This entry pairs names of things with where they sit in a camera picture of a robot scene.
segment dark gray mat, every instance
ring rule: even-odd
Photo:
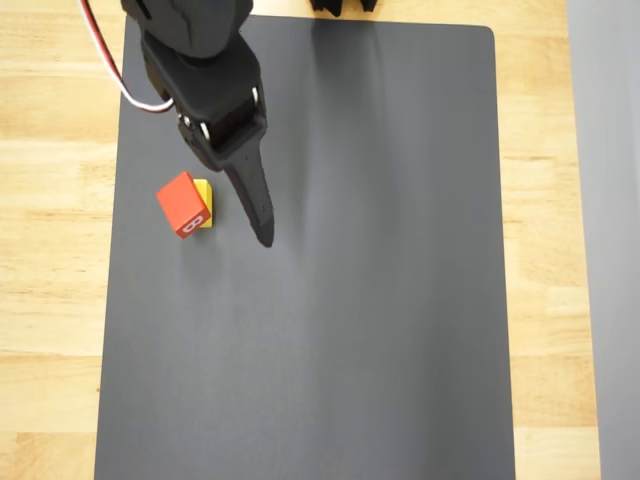
[[[122,105],[98,480],[513,479],[493,36],[252,18],[276,239]],[[125,74],[154,98],[138,34]],[[180,240],[155,192],[213,180]]]

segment black object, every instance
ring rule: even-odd
[[[373,12],[378,0],[360,0],[365,12]],[[339,17],[342,14],[342,0],[311,0],[314,10],[327,9],[333,16]]]
[[[273,244],[260,140],[267,129],[260,64],[239,33],[251,0],[122,0],[140,26],[149,80],[173,98],[178,129],[207,168],[233,183],[260,243]]]
[[[145,98],[137,30],[124,75]],[[96,480],[513,480],[491,32],[242,34],[277,242],[225,176],[216,227],[172,235],[154,192],[213,173],[174,118],[122,103]]]
[[[239,33],[206,60],[185,58],[149,32],[142,52],[151,83],[176,104],[185,142],[205,167],[228,175],[258,240],[270,247],[273,207],[260,160],[267,115],[256,56]]]

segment toy block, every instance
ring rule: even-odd
[[[175,177],[156,196],[169,225],[182,238],[187,238],[211,218],[211,213],[188,172]]]
[[[198,193],[204,204],[209,209],[209,213],[211,217],[209,220],[206,220],[200,225],[200,228],[211,228],[213,226],[213,189],[211,188],[211,184],[207,181],[206,178],[195,178],[193,182],[196,184],[196,188],[198,189]]]

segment wooden surface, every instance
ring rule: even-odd
[[[120,60],[120,2],[93,3]],[[517,476],[599,478],[564,0],[380,0],[370,17],[495,33]],[[75,1],[0,0],[0,96],[0,478],[93,478],[119,95]]]

